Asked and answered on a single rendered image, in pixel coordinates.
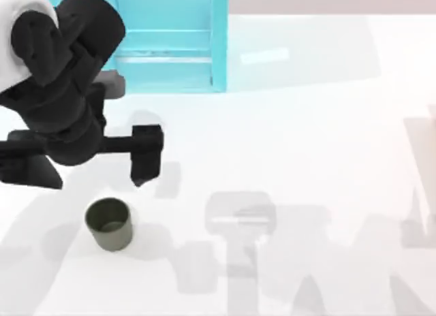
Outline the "pale grey rounded box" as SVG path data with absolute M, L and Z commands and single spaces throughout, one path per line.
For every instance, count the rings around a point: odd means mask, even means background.
M 95 82 L 103 84 L 105 88 L 104 99 L 118 99 L 125 95 L 125 78 L 117 70 L 101 71 Z

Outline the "olive green cup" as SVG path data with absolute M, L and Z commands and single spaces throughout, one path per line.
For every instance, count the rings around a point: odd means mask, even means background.
M 105 197 L 90 204 L 84 222 L 97 245 L 105 251 L 125 249 L 134 235 L 129 206 L 116 197 Z

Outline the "light blue rack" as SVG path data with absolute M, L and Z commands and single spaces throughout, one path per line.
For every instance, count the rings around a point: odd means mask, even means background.
M 126 36 L 107 62 L 128 93 L 222 93 L 228 87 L 228 0 L 106 0 Z

